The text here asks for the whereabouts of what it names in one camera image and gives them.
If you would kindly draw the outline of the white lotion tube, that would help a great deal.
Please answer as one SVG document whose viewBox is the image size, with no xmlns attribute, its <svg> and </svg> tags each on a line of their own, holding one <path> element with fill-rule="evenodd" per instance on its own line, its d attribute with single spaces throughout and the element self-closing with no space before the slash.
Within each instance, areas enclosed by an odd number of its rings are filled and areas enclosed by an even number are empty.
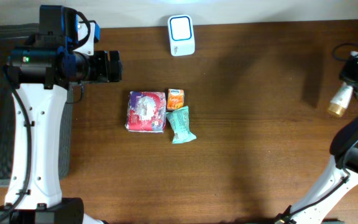
<svg viewBox="0 0 358 224">
<path fill-rule="evenodd" d="M 338 118 L 342 117 L 347 110 L 353 94 L 353 87 L 343 82 L 340 89 L 330 101 L 328 112 Z"/>
</svg>

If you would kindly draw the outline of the red purple tissue pack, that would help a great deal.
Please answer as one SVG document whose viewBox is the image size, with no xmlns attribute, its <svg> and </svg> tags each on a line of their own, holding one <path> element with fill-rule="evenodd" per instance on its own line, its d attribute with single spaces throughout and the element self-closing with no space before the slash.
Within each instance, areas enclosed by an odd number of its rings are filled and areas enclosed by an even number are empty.
<svg viewBox="0 0 358 224">
<path fill-rule="evenodd" d="M 164 92 L 131 91 L 126 129 L 138 133 L 163 133 L 166 125 L 166 105 Z"/>
</svg>

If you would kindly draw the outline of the orange tissue pack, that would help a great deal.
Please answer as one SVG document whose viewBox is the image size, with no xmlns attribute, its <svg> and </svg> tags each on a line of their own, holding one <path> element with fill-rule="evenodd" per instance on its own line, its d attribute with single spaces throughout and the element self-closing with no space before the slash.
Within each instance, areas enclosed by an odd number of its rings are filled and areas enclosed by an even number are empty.
<svg viewBox="0 0 358 224">
<path fill-rule="evenodd" d="M 184 107 L 185 92 L 180 89 L 168 89 L 167 110 L 174 111 Z"/>
</svg>

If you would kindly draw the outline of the mint green wipes pack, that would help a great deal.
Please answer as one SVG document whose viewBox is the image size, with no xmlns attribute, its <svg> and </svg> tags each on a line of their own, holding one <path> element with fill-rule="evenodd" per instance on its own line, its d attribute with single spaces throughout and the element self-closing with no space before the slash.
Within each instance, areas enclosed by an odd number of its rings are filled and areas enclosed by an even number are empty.
<svg viewBox="0 0 358 224">
<path fill-rule="evenodd" d="M 196 136 L 190 131 L 189 108 L 187 106 L 166 112 L 166 117 L 174 132 L 173 144 L 182 144 L 196 139 Z"/>
</svg>

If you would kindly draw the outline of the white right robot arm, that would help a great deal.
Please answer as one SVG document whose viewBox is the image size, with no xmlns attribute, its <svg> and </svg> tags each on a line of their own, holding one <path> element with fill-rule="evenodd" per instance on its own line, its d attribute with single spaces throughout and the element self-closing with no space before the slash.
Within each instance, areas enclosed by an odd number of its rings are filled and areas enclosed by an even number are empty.
<svg viewBox="0 0 358 224">
<path fill-rule="evenodd" d="M 352 96 L 358 97 L 358 51 L 345 59 L 342 82 L 329 104 L 329 112 L 341 117 Z M 329 223 L 327 214 L 351 189 L 358 185 L 358 116 L 334 137 L 328 166 L 308 193 L 278 214 L 274 223 Z"/>
</svg>

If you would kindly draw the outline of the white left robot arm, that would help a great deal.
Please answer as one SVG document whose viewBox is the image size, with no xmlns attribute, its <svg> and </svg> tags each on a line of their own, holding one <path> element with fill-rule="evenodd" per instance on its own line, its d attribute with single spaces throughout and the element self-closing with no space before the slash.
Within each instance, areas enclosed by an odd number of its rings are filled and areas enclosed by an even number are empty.
<svg viewBox="0 0 358 224">
<path fill-rule="evenodd" d="M 65 198 L 58 156 L 63 109 L 70 83 L 108 83 L 122 78 L 120 54 L 67 46 L 14 49 L 4 73 L 16 112 L 14 162 L 0 223 L 94 223 L 82 199 Z"/>
</svg>

